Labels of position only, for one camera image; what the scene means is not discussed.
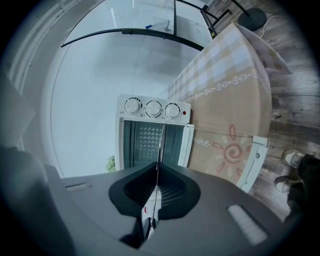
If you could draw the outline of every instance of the black metal frame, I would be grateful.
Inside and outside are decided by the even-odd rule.
[[[192,47],[198,51],[202,51],[204,47],[202,47],[201,45],[192,42],[188,39],[182,38],[180,36],[177,36],[177,10],[176,10],[176,1],[179,1],[181,3],[184,3],[186,5],[192,6],[198,10],[200,10],[203,19],[208,27],[208,30],[211,34],[212,39],[215,38],[215,36],[217,35],[216,30],[214,28],[214,25],[217,24],[217,22],[219,22],[227,13],[231,14],[231,11],[229,9],[227,9],[219,18],[212,15],[211,13],[207,12],[206,9],[208,8],[208,6],[204,6],[203,8],[200,8],[192,3],[189,3],[187,1],[184,0],[173,0],[173,4],[174,4],[174,15],[173,15],[173,34],[170,33],[166,33],[166,32],[162,32],[162,31],[157,31],[157,30],[153,30],[153,29],[143,29],[143,28],[116,28],[116,29],[108,29],[108,30],[102,30],[102,31],[98,31],[98,32],[93,32],[90,34],[86,34],[83,36],[80,36],[74,40],[71,40],[69,42],[66,42],[68,36],[71,34],[71,32],[74,30],[74,28],[80,23],[81,20],[83,20],[84,17],[86,17],[94,8],[96,8],[98,5],[100,5],[101,3],[103,3],[104,1],[102,1],[101,3],[97,4],[94,8],[92,8],[82,19],[79,20],[79,22],[73,27],[73,29],[70,31],[70,33],[66,36],[66,38],[64,39],[63,43],[61,44],[61,48],[70,45],[76,41],[79,41],[81,39],[85,39],[85,38],[89,38],[89,37],[93,37],[96,35],[101,35],[101,34],[107,34],[107,33],[114,33],[114,32],[121,32],[123,35],[143,35],[143,36],[152,36],[152,37],[157,37],[157,38],[163,38],[163,39],[168,39],[171,41],[175,41],[178,42],[180,44]],[[207,16],[211,16],[215,19],[214,24],[212,24],[212,22],[210,21],[209,17]]]

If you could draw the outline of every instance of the shoe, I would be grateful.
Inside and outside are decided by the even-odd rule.
[[[297,150],[288,150],[282,155],[282,162],[293,168],[298,168],[305,154]]]
[[[299,182],[299,180],[290,179],[289,176],[280,176],[274,180],[274,185],[279,192],[288,194],[290,187]]]

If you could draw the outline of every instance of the wooden floor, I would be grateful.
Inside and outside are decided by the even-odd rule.
[[[299,28],[288,14],[270,0],[238,0],[245,8],[258,7],[267,20],[263,39],[285,60],[293,74],[270,76],[272,121],[268,138],[270,146],[260,174],[250,194],[268,206],[280,219],[289,214],[287,196],[278,192],[274,180],[282,175],[296,175],[294,169],[282,163],[284,151],[296,149],[320,158],[320,79],[312,55]],[[215,29],[222,31],[237,23],[242,11],[230,0],[215,0],[208,11],[219,16],[227,14]],[[262,28],[255,31],[262,34]]]

